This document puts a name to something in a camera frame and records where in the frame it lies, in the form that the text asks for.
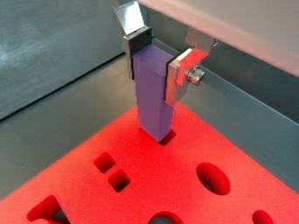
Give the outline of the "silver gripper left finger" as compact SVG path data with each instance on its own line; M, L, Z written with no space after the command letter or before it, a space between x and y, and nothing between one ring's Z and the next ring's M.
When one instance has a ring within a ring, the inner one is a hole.
M132 56L152 43L152 29L146 25L140 5L135 0L112 0L120 25L122 48L126 52L128 76L135 78Z

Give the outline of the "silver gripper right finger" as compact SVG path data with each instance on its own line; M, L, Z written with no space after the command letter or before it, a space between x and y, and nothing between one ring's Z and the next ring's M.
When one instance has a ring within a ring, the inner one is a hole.
M199 64L210 55L217 39L190 27L186 42L190 47L167 63L164 101L170 106L183 98L188 84L202 84L205 72L199 69Z

